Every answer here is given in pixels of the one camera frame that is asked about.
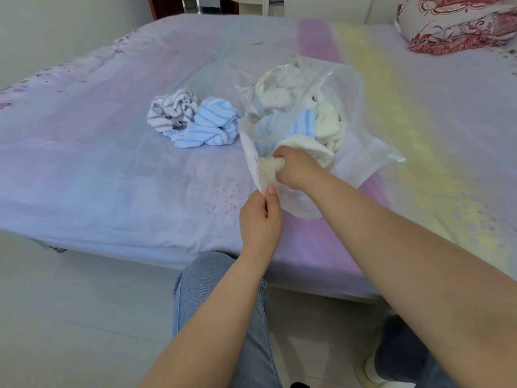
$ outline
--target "blue striped towel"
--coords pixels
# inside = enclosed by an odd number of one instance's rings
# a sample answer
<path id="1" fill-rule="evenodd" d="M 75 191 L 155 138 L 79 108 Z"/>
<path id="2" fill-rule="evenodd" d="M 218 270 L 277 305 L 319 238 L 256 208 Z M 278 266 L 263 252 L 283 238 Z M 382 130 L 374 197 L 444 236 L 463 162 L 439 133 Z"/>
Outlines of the blue striped towel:
<path id="1" fill-rule="evenodd" d="M 273 152 L 280 144 L 280 142 L 294 134 L 302 134 L 311 138 L 316 138 L 315 122 L 316 122 L 316 111 L 314 110 L 303 110 L 298 116 L 298 119 L 294 123 L 293 127 L 288 132 L 276 140 L 271 140 L 273 131 L 278 128 L 284 122 L 286 118 L 286 112 L 274 112 L 261 118 L 256 123 L 253 134 L 256 137 L 261 137 L 264 141 L 254 141 L 255 148 L 259 157 L 269 157 L 273 155 Z"/>
<path id="2" fill-rule="evenodd" d="M 194 116 L 194 122 L 185 129 L 162 132 L 178 148 L 199 147 L 203 144 L 220 146 L 231 144 L 238 135 L 237 110 L 229 101 L 221 98 L 206 98 Z"/>

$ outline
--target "person's left arm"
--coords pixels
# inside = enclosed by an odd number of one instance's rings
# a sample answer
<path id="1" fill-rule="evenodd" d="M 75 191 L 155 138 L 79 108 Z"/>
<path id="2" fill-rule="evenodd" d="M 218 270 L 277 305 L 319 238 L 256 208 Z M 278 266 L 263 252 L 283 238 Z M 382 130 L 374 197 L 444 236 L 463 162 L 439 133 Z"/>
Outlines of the person's left arm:
<path id="1" fill-rule="evenodd" d="M 266 197 L 255 191 L 242 207 L 242 254 L 165 347 L 138 388 L 228 387 L 262 276 L 282 233 L 280 202 L 271 188 Z"/>

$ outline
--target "bed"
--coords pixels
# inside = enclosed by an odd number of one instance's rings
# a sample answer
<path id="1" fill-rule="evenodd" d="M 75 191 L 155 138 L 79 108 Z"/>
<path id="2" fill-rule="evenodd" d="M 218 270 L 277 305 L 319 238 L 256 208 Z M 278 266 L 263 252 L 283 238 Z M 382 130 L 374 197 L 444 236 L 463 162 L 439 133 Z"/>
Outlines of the bed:
<path id="1" fill-rule="evenodd" d="M 517 58 L 432 57 L 391 25 L 180 15 L 0 92 L 0 228 L 55 247 L 183 268 L 238 254 L 255 189 L 237 140 L 177 149 L 146 123 L 151 100 L 186 86 L 229 99 L 294 55 L 363 76 L 365 126 L 407 158 L 360 190 L 510 275 L 517 265 Z M 268 271 L 279 287 L 372 300 L 324 219 L 288 214 Z"/>

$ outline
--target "yellow stripe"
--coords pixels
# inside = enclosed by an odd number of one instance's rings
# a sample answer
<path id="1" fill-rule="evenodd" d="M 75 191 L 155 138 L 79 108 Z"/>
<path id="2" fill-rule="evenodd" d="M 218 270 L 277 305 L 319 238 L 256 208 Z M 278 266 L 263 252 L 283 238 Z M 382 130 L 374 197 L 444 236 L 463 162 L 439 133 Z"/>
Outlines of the yellow stripe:
<path id="1" fill-rule="evenodd" d="M 383 170 L 392 207 L 508 273 L 501 228 L 471 199 L 475 191 L 466 186 L 465 172 L 453 163 L 426 110 L 404 94 L 403 77 L 370 45 L 363 26 L 335 24 L 334 37 L 344 62 L 365 79 L 366 124 L 407 159 Z"/>

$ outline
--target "person's right arm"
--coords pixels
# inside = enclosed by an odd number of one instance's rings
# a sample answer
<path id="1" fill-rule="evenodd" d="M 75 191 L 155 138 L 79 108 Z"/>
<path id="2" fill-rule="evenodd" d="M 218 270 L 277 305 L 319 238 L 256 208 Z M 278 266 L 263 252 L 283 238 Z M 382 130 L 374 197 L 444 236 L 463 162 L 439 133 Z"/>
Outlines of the person's right arm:
<path id="1" fill-rule="evenodd" d="M 277 179 L 318 206 L 359 268 L 465 388 L 517 386 L 517 282 L 281 147 Z"/>

